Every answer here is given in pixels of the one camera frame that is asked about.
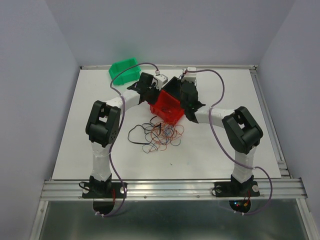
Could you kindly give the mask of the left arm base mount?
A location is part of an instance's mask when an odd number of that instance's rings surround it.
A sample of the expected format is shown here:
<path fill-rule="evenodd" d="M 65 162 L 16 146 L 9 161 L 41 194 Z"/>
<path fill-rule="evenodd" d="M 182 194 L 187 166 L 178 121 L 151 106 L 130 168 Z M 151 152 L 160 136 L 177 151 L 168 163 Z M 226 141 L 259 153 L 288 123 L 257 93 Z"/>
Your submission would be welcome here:
<path fill-rule="evenodd" d="M 96 180 L 93 176 L 89 181 L 80 181 L 78 186 L 82 189 L 84 199 L 121 199 L 125 196 L 126 182 L 112 181 L 112 175 L 106 181 Z"/>

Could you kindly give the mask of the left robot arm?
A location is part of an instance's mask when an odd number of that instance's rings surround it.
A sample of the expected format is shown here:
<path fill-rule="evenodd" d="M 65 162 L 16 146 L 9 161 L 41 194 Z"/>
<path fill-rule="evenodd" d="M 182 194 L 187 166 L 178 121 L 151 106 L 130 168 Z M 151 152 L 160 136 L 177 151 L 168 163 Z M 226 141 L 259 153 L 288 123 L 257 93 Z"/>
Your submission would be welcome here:
<path fill-rule="evenodd" d="M 141 73 L 137 82 L 129 86 L 118 97 L 106 102 L 94 102 L 85 133 L 92 147 L 92 172 L 89 182 L 81 183 L 85 194 L 97 193 L 106 197 L 111 193 L 112 172 L 110 155 L 127 110 L 143 102 L 155 104 L 168 78 L 157 70 L 156 75 Z"/>

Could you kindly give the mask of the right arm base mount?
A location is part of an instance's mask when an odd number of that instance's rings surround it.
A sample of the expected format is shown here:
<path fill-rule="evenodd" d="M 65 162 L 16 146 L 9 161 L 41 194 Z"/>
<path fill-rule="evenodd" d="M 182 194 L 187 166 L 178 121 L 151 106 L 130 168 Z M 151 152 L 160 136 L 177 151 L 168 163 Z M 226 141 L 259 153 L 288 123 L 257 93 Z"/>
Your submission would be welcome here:
<path fill-rule="evenodd" d="M 260 190 L 253 175 L 243 183 L 231 176 L 230 181 L 215 182 L 211 194 L 217 198 L 259 197 Z"/>

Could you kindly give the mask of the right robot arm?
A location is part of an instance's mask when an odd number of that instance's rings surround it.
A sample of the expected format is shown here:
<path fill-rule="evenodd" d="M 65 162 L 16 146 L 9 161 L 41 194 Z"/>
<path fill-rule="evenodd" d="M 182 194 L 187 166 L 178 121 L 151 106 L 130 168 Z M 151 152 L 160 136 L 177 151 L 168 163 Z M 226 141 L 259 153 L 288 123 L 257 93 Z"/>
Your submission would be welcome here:
<path fill-rule="evenodd" d="M 197 124 L 209 124 L 215 138 L 214 126 L 223 128 L 230 145 L 234 149 L 231 157 L 225 149 L 222 151 L 234 163 L 230 189 L 235 195 L 242 195 L 253 182 L 253 162 L 257 146 L 263 137 L 263 131 L 249 110 L 240 106 L 235 110 L 209 107 L 198 99 L 194 82 L 178 81 L 180 107 L 186 118 Z"/>

